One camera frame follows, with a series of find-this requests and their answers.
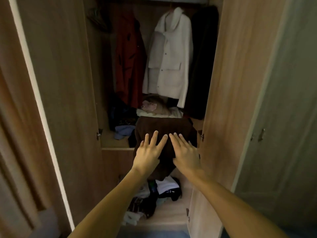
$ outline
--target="wooden wardrobe door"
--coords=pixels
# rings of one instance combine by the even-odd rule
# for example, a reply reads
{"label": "wooden wardrobe door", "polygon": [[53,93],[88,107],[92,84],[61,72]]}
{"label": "wooden wardrobe door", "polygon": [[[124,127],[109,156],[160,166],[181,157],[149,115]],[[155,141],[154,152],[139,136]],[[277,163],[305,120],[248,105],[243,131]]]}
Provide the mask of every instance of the wooden wardrobe door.
{"label": "wooden wardrobe door", "polygon": [[241,198],[281,225],[317,221],[316,13],[317,0],[291,3],[236,188]]}
{"label": "wooden wardrobe door", "polygon": [[105,196],[82,0],[17,0],[75,225]]}
{"label": "wooden wardrobe door", "polygon": [[[234,191],[263,96],[286,0],[224,0],[214,61],[201,162],[220,184]],[[222,224],[193,190],[191,238],[218,237]]]}

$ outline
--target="forearm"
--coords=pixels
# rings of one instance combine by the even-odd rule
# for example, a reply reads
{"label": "forearm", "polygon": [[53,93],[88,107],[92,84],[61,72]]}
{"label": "forearm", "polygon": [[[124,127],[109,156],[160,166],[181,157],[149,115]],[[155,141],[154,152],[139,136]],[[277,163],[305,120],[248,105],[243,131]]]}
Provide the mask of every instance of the forearm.
{"label": "forearm", "polygon": [[212,205],[231,238],[287,237],[275,224],[209,178],[204,171],[196,171],[188,179]]}
{"label": "forearm", "polygon": [[131,169],[82,220],[69,238],[116,237],[129,204],[146,177]]}

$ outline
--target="right hand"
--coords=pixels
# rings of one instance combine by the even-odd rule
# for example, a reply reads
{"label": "right hand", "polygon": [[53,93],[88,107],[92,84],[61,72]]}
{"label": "right hand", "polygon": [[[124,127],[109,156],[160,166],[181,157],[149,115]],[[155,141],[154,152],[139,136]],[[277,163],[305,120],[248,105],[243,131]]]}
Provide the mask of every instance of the right hand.
{"label": "right hand", "polygon": [[178,136],[177,133],[174,133],[169,136],[176,156],[173,163],[178,170],[187,178],[196,171],[202,170],[197,148],[190,142],[187,143],[182,134]]}

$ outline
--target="coat collar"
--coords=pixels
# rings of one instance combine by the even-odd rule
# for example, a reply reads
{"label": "coat collar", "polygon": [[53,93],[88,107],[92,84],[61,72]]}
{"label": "coat collar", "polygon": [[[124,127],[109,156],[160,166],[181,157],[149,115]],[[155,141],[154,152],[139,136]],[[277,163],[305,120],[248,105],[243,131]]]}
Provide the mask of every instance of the coat collar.
{"label": "coat collar", "polygon": [[182,15],[183,12],[184,11],[180,7],[175,8],[175,10],[172,13],[173,17],[172,17],[172,21],[171,21],[171,26],[168,28],[168,30],[165,30],[165,20],[166,20],[167,15],[169,14],[169,12],[165,13],[158,21],[158,23],[155,27],[155,31],[161,32],[161,33],[164,33],[167,31],[169,31],[169,32],[173,31],[176,28],[176,26],[180,20],[180,16]]}

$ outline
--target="left hand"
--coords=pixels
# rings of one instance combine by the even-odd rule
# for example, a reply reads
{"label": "left hand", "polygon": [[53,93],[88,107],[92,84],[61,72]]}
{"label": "left hand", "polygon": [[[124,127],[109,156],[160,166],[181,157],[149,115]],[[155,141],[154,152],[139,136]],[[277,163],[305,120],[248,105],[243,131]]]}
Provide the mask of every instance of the left hand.
{"label": "left hand", "polygon": [[149,177],[159,164],[158,158],[168,139],[168,135],[164,135],[159,144],[156,145],[158,133],[158,131],[153,133],[150,144],[149,134],[145,135],[145,139],[141,142],[140,147],[137,149],[137,154],[133,161],[132,169],[137,170],[146,178]]}

